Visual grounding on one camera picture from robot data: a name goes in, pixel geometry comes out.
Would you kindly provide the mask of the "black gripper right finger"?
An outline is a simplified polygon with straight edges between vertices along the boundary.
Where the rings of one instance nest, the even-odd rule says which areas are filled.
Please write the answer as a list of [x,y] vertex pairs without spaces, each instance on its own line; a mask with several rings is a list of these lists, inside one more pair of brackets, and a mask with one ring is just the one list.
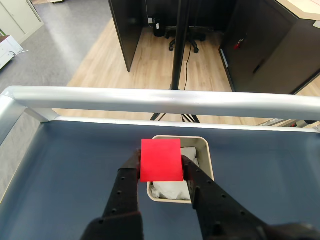
[[203,170],[182,156],[183,178],[204,240],[266,240],[265,222],[249,212]]

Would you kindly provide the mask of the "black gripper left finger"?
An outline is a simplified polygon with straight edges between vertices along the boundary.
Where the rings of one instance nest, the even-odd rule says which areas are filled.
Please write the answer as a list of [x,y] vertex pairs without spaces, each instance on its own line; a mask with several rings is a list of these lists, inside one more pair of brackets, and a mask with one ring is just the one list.
[[143,240],[143,219],[138,203],[141,150],[118,170],[101,217],[91,221],[82,240]]

